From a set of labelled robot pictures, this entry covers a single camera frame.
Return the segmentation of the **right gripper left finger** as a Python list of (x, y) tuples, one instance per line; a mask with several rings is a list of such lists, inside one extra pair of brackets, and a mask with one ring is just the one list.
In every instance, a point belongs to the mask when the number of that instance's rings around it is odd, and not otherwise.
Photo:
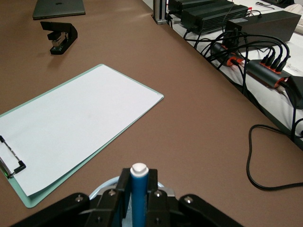
[(90, 199), (74, 193), (13, 224), (14, 227), (121, 227), (130, 198), (130, 168), (115, 186), (104, 187)]

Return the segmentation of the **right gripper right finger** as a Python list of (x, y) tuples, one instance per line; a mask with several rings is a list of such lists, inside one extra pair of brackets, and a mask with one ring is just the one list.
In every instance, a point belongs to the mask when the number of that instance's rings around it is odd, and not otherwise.
[(158, 187), (158, 171), (150, 169), (147, 184), (147, 227), (241, 227), (242, 225), (195, 194), (176, 199)]

